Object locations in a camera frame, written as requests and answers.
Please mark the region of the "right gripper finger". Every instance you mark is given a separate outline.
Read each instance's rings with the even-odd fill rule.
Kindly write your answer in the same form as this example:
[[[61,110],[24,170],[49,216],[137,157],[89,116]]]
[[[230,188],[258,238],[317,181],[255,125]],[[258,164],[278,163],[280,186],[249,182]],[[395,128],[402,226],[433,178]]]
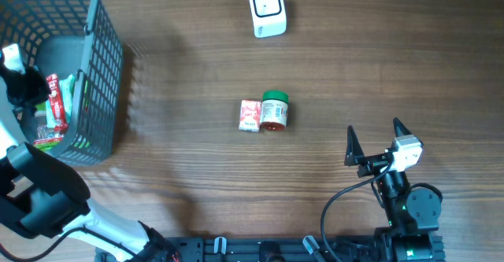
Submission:
[[[365,155],[352,125],[347,127],[347,145],[344,164],[355,166],[362,163]]]
[[[393,119],[393,126],[396,137],[412,135],[412,132],[402,123],[402,121],[398,117],[395,117]]]

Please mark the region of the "red stick sachet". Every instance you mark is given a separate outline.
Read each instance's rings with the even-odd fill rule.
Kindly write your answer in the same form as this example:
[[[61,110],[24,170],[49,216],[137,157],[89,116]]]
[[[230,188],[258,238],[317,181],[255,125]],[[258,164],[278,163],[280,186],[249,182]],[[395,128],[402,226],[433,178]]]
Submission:
[[[59,86],[59,78],[56,74],[46,77],[50,88],[48,103],[46,104],[47,125],[52,127],[58,133],[64,133],[69,127],[65,106],[63,102],[63,93]]]

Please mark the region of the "teal snack packet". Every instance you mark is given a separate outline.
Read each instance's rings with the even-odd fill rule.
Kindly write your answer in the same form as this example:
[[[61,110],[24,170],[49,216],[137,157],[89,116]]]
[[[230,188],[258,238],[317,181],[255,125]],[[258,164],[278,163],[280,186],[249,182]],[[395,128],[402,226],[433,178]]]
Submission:
[[[58,85],[60,87],[62,93],[62,101],[65,108],[65,119],[68,124],[70,124],[71,115],[72,115],[72,104],[73,104],[73,95],[74,95],[74,86],[75,86],[76,78],[74,75],[70,75],[66,79],[60,79],[58,81]],[[56,127],[56,120],[54,119],[54,114],[52,112],[52,108],[50,107],[50,101],[46,101],[46,125],[49,128]]]

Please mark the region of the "green lid jar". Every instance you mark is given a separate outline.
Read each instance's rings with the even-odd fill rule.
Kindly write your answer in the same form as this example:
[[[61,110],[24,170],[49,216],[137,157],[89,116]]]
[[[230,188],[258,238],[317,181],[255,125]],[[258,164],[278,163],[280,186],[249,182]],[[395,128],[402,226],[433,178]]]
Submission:
[[[280,90],[268,90],[261,102],[261,126],[265,130],[281,131],[287,126],[289,96]]]

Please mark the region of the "red white tissue packet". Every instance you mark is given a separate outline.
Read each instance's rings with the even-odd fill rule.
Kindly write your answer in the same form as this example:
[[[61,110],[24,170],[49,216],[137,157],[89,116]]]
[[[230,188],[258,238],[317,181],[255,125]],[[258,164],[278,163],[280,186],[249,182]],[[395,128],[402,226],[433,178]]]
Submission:
[[[242,100],[239,114],[239,130],[259,132],[261,124],[261,103]]]

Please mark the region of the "green candy bag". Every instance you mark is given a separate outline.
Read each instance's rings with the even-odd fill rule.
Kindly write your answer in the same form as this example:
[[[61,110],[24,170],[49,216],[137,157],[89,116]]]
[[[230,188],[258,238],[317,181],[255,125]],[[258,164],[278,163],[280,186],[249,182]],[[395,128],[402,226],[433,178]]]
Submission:
[[[55,147],[65,133],[56,129],[57,123],[53,111],[43,102],[35,107],[35,120],[37,121],[36,137],[33,145],[46,152]]]

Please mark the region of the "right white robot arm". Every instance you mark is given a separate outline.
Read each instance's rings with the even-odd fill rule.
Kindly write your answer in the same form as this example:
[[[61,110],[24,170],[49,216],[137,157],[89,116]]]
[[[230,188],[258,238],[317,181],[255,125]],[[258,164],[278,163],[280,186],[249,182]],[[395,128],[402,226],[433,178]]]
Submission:
[[[347,128],[346,166],[358,166],[358,177],[373,176],[371,183],[389,225],[378,227],[370,238],[351,241],[360,261],[444,261],[439,229],[443,195],[428,183],[409,182],[406,169],[420,160],[424,143],[398,119],[395,138],[381,154],[366,156],[354,129]]]

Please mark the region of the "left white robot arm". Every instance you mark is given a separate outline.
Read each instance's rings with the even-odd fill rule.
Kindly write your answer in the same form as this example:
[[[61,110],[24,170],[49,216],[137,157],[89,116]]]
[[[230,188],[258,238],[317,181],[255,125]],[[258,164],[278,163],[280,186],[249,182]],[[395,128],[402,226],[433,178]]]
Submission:
[[[34,69],[1,68],[1,223],[24,238],[61,243],[75,238],[118,261],[174,261],[175,247],[155,229],[127,220],[91,199],[83,179],[67,164],[27,142],[13,105],[49,94]]]

